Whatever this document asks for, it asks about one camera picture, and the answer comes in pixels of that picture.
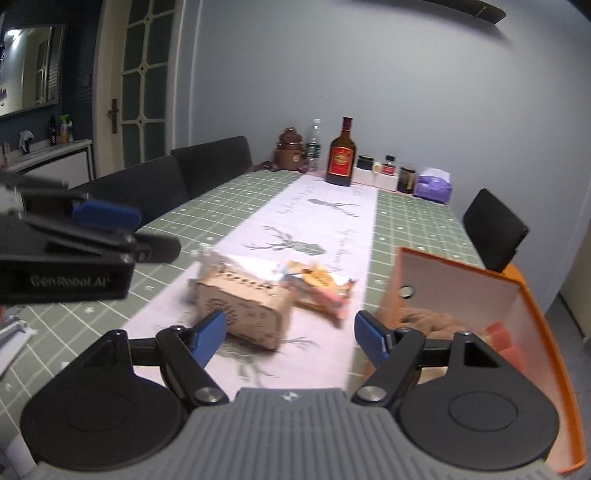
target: brown cloth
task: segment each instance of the brown cloth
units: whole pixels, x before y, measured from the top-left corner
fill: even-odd
[[[403,326],[418,330],[427,338],[451,340],[458,330],[470,330],[453,315],[433,310],[404,306],[400,308],[400,317]],[[484,330],[474,333],[491,344],[490,336]]]

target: white cabinet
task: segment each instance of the white cabinet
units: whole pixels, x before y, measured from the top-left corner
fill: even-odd
[[[92,140],[76,140],[47,147],[49,140],[31,146],[31,153],[11,159],[7,172],[67,182],[70,188],[95,178]]]
[[[63,180],[67,182],[70,188],[90,181],[86,151],[74,153],[68,157],[46,163],[41,167],[33,168],[27,174]]]

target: glass jar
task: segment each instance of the glass jar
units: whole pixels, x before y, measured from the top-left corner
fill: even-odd
[[[394,166],[395,161],[396,157],[386,155],[386,160],[382,163],[382,173],[384,175],[394,175],[394,172],[396,171],[396,167]]]
[[[371,170],[373,164],[374,158],[370,157],[369,155],[360,155],[357,158],[357,167],[361,168],[362,170]]]
[[[412,193],[414,184],[417,181],[417,171],[410,167],[400,167],[400,178],[398,179],[398,191]]]

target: cardboard box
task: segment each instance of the cardboard box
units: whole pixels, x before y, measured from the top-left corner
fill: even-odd
[[[223,310],[228,333],[277,350],[290,324],[291,290],[231,270],[216,269],[194,284],[199,318]]]
[[[411,286],[408,305],[449,313],[472,330],[501,322],[519,349],[523,373],[553,403],[560,416],[558,438],[547,463],[568,475],[587,461],[583,424],[562,355],[527,287],[504,275],[459,262],[399,248],[392,276],[377,318],[396,328],[403,300],[402,286]]]

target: purple tissue box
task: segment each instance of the purple tissue box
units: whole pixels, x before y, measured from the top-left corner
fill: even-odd
[[[414,188],[415,197],[438,203],[448,203],[452,198],[452,184],[439,177],[421,176]]]

